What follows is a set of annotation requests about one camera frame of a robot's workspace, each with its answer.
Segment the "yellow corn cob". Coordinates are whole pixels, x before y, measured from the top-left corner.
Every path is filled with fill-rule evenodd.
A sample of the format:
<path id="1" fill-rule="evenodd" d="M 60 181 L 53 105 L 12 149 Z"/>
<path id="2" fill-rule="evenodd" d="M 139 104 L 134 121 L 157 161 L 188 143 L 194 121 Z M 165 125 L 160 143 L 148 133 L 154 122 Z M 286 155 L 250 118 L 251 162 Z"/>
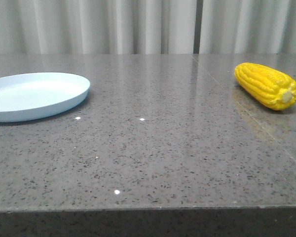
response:
<path id="1" fill-rule="evenodd" d="M 245 62 L 234 74 L 238 84 L 269 109 L 281 111 L 296 103 L 296 81 L 282 71 Z"/>

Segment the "light blue plate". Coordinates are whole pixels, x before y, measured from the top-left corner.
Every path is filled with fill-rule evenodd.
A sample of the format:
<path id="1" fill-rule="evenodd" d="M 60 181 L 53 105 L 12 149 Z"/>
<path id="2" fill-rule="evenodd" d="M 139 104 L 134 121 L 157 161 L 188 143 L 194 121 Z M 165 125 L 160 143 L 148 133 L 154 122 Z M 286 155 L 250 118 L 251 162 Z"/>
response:
<path id="1" fill-rule="evenodd" d="M 0 78 L 0 122 L 53 116 L 80 104 L 90 81 L 68 73 L 28 73 Z"/>

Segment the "white pleated curtain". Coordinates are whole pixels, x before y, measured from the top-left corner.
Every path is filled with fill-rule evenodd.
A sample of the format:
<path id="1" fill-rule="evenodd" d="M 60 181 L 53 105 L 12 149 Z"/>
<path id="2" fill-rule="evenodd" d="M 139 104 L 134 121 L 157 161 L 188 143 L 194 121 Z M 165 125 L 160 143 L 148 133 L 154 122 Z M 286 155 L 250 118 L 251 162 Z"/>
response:
<path id="1" fill-rule="evenodd" d="M 296 53 L 296 0 L 0 0 L 0 54 Z"/>

